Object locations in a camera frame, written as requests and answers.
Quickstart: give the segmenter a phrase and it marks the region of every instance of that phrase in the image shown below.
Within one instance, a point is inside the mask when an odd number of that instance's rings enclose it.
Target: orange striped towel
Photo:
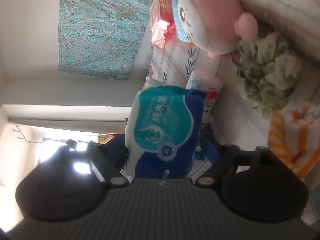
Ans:
[[[292,103],[273,115],[268,148],[298,177],[320,158],[320,105]]]

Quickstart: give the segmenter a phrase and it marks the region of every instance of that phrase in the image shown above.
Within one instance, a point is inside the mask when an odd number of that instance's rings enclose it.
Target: blue plush hat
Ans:
[[[174,19],[174,24],[176,25],[178,38],[184,42],[189,42],[189,43],[192,42],[190,37],[183,30],[182,24],[179,19],[178,0],[172,0],[172,10],[173,10],[173,19]]]

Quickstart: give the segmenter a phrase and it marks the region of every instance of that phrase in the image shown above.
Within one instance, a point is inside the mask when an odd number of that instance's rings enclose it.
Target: wet wipes package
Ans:
[[[175,86],[139,92],[125,129],[129,158],[123,174],[136,178],[185,178],[201,127],[205,92]]]

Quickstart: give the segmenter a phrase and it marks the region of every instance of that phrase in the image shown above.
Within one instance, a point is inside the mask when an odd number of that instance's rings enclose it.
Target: circular badge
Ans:
[[[157,148],[157,155],[161,160],[170,162],[177,155],[176,146],[172,142],[162,142]]]

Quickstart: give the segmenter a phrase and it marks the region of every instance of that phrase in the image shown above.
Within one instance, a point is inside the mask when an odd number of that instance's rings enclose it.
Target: teal floral fabric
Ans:
[[[128,78],[152,0],[60,0],[59,71]]]

